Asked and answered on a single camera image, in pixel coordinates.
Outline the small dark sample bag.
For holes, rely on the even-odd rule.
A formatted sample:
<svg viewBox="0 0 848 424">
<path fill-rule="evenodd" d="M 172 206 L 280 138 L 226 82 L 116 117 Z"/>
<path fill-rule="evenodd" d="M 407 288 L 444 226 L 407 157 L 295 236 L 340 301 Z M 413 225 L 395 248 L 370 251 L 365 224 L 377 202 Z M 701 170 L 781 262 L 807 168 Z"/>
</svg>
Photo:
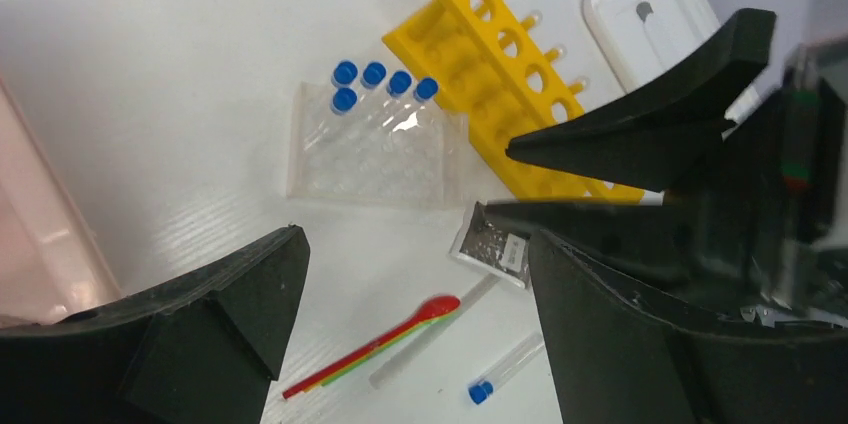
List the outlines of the small dark sample bag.
<svg viewBox="0 0 848 424">
<path fill-rule="evenodd" d="M 528 239 L 493 225 L 484 216 L 484 204 L 475 202 L 463 217 L 449 256 L 476 266 L 517 287 L 529 289 Z"/>
</svg>

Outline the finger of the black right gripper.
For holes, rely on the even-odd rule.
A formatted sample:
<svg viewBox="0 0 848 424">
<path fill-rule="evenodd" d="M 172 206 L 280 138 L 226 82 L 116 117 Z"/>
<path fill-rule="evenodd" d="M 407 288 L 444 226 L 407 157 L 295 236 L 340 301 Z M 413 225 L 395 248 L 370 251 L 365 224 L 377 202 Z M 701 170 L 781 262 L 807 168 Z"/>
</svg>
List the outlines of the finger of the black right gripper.
<svg viewBox="0 0 848 424">
<path fill-rule="evenodd" d="M 599 201 L 490 202 L 483 215 L 518 235 L 546 230 L 604 265 L 647 282 L 689 279 L 688 223 L 671 206 Z"/>
<path fill-rule="evenodd" d="M 510 159 L 663 191 L 735 122 L 728 109 L 768 66 L 777 15 L 742 8 L 695 51 L 649 83 L 579 118 L 509 141 Z"/>
</svg>

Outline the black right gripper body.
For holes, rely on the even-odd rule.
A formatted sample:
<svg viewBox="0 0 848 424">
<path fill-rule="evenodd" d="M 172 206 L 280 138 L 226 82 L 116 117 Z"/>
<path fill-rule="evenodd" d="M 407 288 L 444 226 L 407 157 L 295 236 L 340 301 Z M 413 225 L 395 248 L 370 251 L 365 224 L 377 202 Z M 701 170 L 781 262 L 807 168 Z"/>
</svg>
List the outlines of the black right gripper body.
<svg viewBox="0 0 848 424">
<path fill-rule="evenodd" d="M 695 215 L 682 297 L 768 327 L 847 324 L 847 40 L 803 43 L 783 77 L 665 200 Z"/>
</svg>

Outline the red green stirring sticks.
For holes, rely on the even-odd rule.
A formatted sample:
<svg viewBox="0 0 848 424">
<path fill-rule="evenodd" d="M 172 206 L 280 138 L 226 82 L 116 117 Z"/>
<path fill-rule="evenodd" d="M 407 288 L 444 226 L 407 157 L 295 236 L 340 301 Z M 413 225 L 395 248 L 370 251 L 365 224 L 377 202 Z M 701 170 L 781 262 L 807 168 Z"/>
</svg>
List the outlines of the red green stirring sticks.
<svg viewBox="0 0 848 424">
<path fill-rule="evenodd" d="M 460 304 L 461 300 L 459 297 L 449 294 L 435 295 L 425 299 L 404 321 L 286 388 L 281 393 L 282 399 L 289 400 L 298 394 L 309 392 L 315 387 L 330 384 L 380 352 L 398 343 L 414 331 L 445 319 L 455 313 L 459 309 Z"/>
</svg>

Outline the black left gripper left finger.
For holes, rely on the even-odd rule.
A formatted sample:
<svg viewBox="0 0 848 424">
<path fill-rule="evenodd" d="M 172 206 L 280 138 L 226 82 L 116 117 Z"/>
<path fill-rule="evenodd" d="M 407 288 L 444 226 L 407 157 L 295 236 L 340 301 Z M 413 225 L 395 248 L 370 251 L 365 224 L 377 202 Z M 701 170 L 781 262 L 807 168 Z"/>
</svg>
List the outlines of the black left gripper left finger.
<svg viewBox="0 0 848 424">
<path fill-rule="evenodd" d="M 297 225 L 52 325 L 1 332 L 5 423 L 257 423 L 310 259 Z"/>
</svg>

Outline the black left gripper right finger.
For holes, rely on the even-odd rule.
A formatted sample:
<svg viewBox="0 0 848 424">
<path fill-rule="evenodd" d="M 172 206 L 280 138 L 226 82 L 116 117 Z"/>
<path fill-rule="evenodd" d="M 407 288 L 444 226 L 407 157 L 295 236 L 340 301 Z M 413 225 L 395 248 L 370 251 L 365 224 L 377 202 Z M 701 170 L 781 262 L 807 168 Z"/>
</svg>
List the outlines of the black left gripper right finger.
<svg viewBox="0 0 848 424">
<path fill-rule="evenodd" d="M 567 423 L 843 423 L 847 333 L 692 306 L 533 234 L 529 264 Z"/>
</svg>

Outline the test tube blue cap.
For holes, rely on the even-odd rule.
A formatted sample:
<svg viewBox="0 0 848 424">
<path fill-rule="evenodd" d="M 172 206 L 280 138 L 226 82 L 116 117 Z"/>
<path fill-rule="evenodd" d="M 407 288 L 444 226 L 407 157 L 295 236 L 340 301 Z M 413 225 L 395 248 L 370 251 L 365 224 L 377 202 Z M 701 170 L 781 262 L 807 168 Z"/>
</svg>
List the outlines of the test tube blue cap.
<svg viewBox="0 0 848 424">
<path fill-rule="evenodd" d="M 471 402 L 479 405 L 502 389 L 545 349 L 541 332 L 534 332 L 504 354 L 467 387 Z"/>
<path fill-rule="evenodd" d="M 439 91 L 439 84 L 431 77 L 421 79 L 416 85 L 413 98 L 418 102 L 426 102 L 432 99 Z"/>
</svg>

